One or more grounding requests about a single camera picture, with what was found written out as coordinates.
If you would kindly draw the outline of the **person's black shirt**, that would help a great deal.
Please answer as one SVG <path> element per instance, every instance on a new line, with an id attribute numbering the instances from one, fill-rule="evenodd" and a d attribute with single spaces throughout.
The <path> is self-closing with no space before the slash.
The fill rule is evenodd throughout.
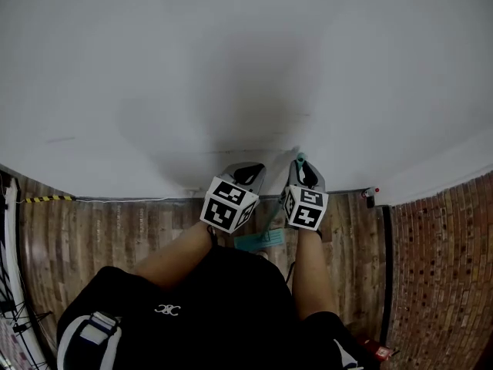
<path id="1" fill-rule="evenodd" d="M 278 268 L 233 248 L 169 291 L 102 268 L 59 319 L 59 370 L 100 370 L 111 337 L 82 335 L 98 313 L 118 321 L 113 370 L 378 370 L 335 314 L 300 319 Z"/>

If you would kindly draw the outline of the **person's left forearm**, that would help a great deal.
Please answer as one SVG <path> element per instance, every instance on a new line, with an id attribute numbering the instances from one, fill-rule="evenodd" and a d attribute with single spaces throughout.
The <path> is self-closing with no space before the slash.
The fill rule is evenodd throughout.
<path id="1" fill-rule="evenodd" d="M 198 221 L 165 247 L 141 260 L 132 273 L 164 290 L 174 289 L 213 247 L 208 226 Z"/>

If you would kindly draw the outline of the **yellow black hazard tape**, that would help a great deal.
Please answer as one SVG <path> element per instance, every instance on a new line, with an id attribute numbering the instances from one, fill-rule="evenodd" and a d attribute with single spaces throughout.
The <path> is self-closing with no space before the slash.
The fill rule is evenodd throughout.
<path id="1" fill-rule="evenodd" d="M 24 202 L 27 204 L 36 204 L 43 203 L 49 201 L 75 201 L 75 197 L 71 196 L 61 196 L 61 195 L 49 195 L 43 197 L 27 197 L 24 199 Z"/>

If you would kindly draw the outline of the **person's right forearm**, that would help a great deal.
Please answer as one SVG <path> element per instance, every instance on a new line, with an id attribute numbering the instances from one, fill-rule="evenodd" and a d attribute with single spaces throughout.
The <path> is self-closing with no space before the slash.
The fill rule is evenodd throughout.
<path id="1" fill-rule="evenodd" d="M 337 312 L 323 242 L 313 230 L 298 230 L 292 294 L 301 320 L 318 312 Z"/>

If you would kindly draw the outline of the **red box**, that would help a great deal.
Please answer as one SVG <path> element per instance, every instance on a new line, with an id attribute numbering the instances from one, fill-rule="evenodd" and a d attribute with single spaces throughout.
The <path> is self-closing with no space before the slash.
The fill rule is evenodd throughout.
<path id="1" fill-rule="evenodd" d="M 388 361 L 400 352 L 399 349 L 389 348 L 370 338 L 363 338 L 362 346 L 379 362 Z"/>

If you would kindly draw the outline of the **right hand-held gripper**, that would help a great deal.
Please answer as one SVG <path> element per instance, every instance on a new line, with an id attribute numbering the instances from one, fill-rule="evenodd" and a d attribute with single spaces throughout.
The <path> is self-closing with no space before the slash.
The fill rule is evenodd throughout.
<path id="1" fill-rule="evenodd" d="M 308 161 L 305 162 L 305 186 L 311 190 L 302 187 L 304 183 L 300 178 L 300 168 L 303 164 L 303 159 L 290 163 L 283 209 L 288 225 L 315 231 L 327 210 L 329 195 L 321 193 L 326 191 L 324 177 Z"/>

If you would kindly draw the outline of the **white board frame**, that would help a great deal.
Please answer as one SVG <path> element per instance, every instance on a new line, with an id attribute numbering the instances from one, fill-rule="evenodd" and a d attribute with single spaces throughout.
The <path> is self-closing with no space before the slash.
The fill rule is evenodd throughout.
<path id="1" fill-rule="evenodd" d="M 41 325 L 51 313 L 35 313 L 22 273 L 20 205 L 17 179 L 0 170 L 0 369 L 53 370 Z"/>

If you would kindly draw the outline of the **small red capped device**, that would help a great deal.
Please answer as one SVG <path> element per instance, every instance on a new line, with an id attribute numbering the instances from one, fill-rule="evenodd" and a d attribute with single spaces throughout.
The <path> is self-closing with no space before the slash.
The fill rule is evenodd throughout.
<path id="1" fill-rule="evenodd" d="M 361 192 L 361 196 L 366 201 L 367 209 L 371 209 L 375 206 L 375 195 L 379 193 L 378 187 L 368 187 Z"/>

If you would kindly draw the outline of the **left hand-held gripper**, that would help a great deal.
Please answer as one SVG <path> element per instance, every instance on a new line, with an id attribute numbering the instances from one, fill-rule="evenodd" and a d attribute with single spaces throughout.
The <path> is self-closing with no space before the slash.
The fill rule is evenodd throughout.
<path id="1" fill-rule="evenodd" d="M 259 203 L 267 168 L 262 163 L 230 164 L 213 178 L 200 220 L 228 234 L 242 227 Z"/>

